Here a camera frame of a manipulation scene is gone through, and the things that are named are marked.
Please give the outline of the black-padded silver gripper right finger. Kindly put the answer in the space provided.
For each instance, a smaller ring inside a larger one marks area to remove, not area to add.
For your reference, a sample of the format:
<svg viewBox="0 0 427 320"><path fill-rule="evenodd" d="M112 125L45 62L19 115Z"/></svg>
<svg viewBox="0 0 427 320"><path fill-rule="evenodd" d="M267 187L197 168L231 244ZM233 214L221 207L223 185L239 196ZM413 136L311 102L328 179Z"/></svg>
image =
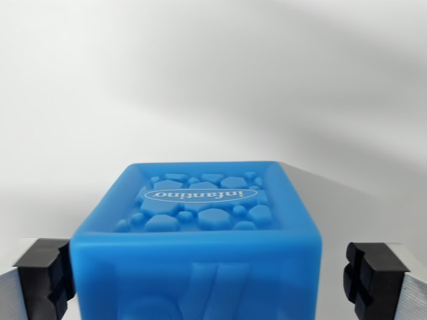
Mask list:
<svg viewBox="0 0 427 320"><path fill-rule="evenodd" d="M346 249L343 284L359 319L425 319L426 266L399 243L355 243Z"/></svg>

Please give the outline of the black-padded silver gripper left finger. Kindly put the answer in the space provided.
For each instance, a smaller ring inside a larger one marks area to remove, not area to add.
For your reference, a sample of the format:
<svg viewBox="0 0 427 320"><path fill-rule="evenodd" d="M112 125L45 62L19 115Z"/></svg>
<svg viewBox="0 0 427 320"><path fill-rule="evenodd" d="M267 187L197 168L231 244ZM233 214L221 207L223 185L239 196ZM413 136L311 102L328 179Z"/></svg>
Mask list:
<svg viewBox="0 0 427 320"><path fill-rule="evenodd" d="M62 319L74 296L68 239L24 238L1 258L2 319Z"/></svg>

